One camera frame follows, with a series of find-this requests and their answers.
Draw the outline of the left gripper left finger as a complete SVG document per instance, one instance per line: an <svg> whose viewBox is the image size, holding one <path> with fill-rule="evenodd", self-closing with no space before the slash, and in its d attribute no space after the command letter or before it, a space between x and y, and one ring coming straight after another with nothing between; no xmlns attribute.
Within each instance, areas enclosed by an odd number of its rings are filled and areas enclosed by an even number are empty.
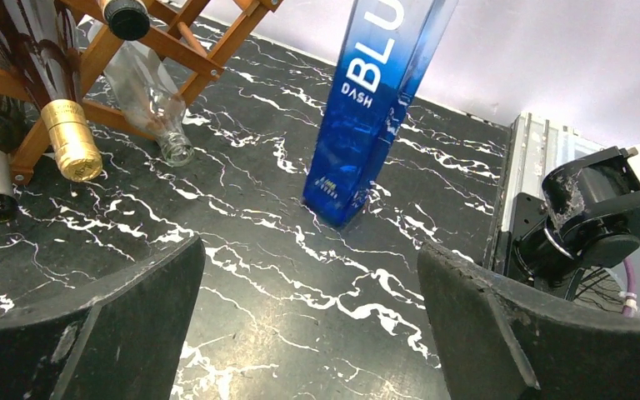
<svg viewBox="0 0 640 400"><path fill-rule="evenodd" d="M0 399L167 399L203 278L199 237L0 317Z"/></svg>

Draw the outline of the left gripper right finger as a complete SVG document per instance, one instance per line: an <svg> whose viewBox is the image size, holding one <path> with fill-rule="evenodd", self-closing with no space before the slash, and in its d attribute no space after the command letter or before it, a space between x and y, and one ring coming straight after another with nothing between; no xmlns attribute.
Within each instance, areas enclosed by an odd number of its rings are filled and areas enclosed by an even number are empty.
<svg viewBox="0 0 640 400"><path fill-rule="evenodd" d="M640 318L553 297L426 243L417 273L453 399L640 399Z"/></svg>

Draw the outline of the blue square glass bottle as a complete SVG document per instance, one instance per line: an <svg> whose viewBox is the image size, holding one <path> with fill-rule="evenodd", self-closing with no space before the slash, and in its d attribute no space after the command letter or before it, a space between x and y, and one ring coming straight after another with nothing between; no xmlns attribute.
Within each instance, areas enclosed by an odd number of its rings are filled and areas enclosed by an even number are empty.
<svg viewBox="0 0 640 400"><path fill-rule="evenodd" d="M356 1L302 192L334 227L363 207L457 7Z"/></svg>

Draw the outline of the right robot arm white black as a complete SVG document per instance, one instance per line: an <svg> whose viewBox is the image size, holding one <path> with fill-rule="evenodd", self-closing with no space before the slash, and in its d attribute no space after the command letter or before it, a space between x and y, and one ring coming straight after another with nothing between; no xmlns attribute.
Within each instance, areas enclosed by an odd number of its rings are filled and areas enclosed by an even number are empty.
<svg viewBox="0 0 640 400"><path fill-rule="evenodd" d="M640 144L555 167L504 203L492 269L571 300L588 268L612 268L640 247Z"/></svg>

